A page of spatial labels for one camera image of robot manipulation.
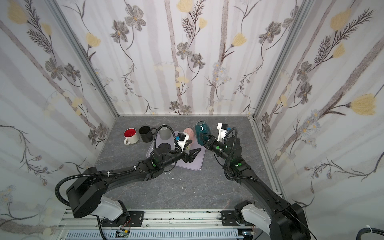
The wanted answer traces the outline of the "black ceramic mug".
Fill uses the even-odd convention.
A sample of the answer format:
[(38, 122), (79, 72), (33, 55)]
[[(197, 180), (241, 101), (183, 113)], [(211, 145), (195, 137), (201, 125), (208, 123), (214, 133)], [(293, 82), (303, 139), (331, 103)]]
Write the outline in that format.
[(157, 128), (142, 126), (139, 128), (139, 134), (144, 143), (150, 143), (154, 139)]

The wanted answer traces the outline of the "cream mug red inside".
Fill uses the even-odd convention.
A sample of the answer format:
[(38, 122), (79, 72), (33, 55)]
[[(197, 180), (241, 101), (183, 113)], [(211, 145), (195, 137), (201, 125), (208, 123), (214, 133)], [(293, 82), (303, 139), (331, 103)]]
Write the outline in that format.
[(134, 128), (129, 128), (129, 129), (125, 130), (124, 131), (124, 138), (125, 138), (124, 144), (126, 146), (128, 146), (130, 144), (136, 144), (140, 140), (138, 132)]

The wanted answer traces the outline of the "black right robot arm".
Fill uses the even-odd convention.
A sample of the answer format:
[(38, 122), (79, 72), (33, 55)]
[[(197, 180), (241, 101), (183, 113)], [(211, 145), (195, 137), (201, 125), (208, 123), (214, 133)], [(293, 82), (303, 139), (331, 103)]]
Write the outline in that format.
[(272, 240), (309, 240), (311, 238), (306, 216), (298, 204), (290, 204), (269, 188), (242, 157), (239, 138), (232, 137), (223, 143), (215, 136), (202, 134), (204, 147), (225, 160), (224, 174), (246, 188), (262, 206), (251, 203), (241, 205), (242, 220), (255, 225)]

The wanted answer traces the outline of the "dark green ceramic mug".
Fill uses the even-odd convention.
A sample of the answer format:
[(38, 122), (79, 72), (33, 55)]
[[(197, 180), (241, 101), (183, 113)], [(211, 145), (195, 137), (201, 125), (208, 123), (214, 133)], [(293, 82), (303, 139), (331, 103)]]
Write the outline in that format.
[(196, 139), (198, 144), (204, 146), (210, 139), (211, 130), (205, 121), (199, 121), (195, 124)]

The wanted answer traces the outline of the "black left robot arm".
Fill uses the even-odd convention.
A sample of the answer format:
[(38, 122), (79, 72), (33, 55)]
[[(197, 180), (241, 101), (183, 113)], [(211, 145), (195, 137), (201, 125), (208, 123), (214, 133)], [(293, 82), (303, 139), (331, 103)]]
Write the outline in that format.
[(129, 211), (122, 201), (106, 198), (106, 192), (130, 183), (155, 179), (165, 172), (166, 167), (179, 160), (193, 162), (201, 150), (173, 150), (169, 144), (163, 143), (147, 159), (132, 167), (111, 171), (99, 171), (95, 167), (86, 170), (66, 191), (73, 217), (80, 219), (92, 215), (104, 219), (108, 227), (125, 225), (131, 220)]

